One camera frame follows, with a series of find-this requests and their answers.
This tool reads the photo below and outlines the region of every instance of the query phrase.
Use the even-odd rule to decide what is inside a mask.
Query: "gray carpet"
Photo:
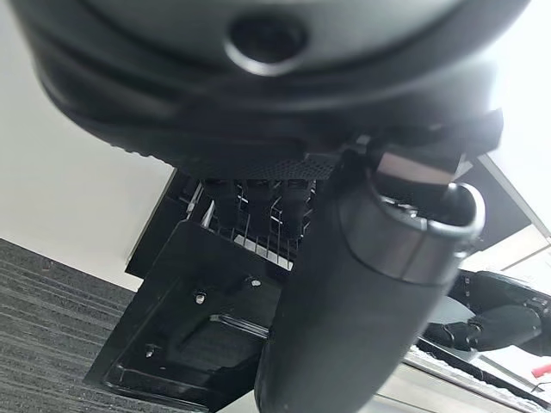
[[[0,239],[0,413],[181,411],[82,383],[132,297]]]

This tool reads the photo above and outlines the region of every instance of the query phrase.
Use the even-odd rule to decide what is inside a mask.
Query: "mounting plate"
[[[84,380],[185,410],[223,408],[254,386],[287,274],[181,222]]]

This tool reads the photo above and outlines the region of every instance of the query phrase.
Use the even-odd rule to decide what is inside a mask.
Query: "white wall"
[[[0,237],[135,290],[127,258],[171,172],[59,113],[0,1]]]
[[[532,0],[499,54],[505,131],[491,154],[542,223],[551,229],[551,2]]]

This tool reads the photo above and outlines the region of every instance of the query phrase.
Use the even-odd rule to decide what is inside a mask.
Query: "red object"
[[[551,364],[546,364],[545,366],[536,367],[532,370],[532,375],[539,379],[543,374],[551,373]]]

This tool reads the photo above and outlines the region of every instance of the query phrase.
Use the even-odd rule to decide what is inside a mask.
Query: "bolt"
[[[198,304],[198,305],[201,305],[205,302],[205,299],[207,298],[207,296],[203,293],[198,293],[195,295],[195,303]]]

